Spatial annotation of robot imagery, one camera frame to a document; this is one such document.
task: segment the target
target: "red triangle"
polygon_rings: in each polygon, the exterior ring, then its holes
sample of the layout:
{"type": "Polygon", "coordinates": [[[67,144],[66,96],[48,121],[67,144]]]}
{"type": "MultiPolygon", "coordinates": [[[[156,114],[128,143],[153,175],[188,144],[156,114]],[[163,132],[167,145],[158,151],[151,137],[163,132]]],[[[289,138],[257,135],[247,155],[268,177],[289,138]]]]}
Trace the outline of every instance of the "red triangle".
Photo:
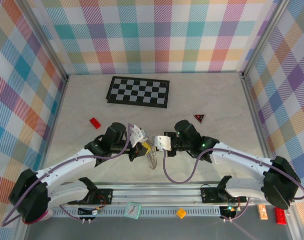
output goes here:
{"type": "Polygon", "coordinates": [[[199,121],[201,124],[203,122],[204,114],[194,115],[194,117],[199,121]]]}

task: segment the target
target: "plaid fabric backdrop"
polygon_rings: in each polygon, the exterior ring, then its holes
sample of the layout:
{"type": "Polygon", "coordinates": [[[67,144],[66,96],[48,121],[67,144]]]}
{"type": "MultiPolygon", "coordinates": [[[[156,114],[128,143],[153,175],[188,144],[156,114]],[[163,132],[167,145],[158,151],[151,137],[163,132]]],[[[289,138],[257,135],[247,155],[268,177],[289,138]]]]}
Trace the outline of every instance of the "plaid fabric backdrop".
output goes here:
{"type": "Polygon", "coordinates": [[[239,71],[279,0],[28,1],[67,72],[126,74],[239,71]]]}
{"type": "MultiPolygon", "coordinates": [[[[249,74],[269,148],[304,186],[304,0],[292,0],[249,74]]],[[[304,202],[298,204],[304,223],[304,202]]]]}
{"type": "MultiPolygon", "coordinates": [[[[20,172],[39,166],[62,87],[14,0],[0,1],[0,225],[20,172]]],[[[11,230],[0,228],[0,240],[11,230]]]]}

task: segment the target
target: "black and white checkerboard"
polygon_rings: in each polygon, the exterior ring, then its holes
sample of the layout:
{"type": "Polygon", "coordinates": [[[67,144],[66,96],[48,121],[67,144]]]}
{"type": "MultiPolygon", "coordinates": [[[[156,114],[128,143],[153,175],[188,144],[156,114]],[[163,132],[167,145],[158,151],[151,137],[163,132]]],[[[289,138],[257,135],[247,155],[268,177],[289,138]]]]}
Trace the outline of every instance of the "black and white checkerboard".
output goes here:
{"type": "Polygon", "coordinates": [[[108,103],[167,108],[169,81],[113,76],[108,103]]]}

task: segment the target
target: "clock face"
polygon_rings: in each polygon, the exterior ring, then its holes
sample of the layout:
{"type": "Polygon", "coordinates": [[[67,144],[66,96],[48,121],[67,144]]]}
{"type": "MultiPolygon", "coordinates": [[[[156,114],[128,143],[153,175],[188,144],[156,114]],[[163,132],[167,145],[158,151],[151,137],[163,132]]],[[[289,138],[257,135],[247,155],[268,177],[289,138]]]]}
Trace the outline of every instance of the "clock face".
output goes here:
{"type": "Polygon", "coordinates": [[[141,205],[133,202],[128,202],[125,208],[125,216],[133,219],[138,219],[141,212],[141,205]]]}

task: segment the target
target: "red lego brick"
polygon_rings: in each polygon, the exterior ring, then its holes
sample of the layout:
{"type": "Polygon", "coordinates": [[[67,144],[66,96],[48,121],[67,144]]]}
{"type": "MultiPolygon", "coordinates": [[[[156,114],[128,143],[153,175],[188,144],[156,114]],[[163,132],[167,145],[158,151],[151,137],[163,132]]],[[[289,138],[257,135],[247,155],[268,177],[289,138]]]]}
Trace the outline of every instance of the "red lego brick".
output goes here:
{"type": "Polygon", "coordinates": [[[274,208],[274,210],[275,210],[276,223],[285,225],[286,224],[286,218],[285,218],[284,210],[281,209],[281,208],[278,208],[278,207],[274,208]]]}
{"type": "Polygon", "coordinates": [[[101,126],[101,124],[96,120],[96,118],[90,119],[90,122],[96,129],[98,129],[101,126]]]}

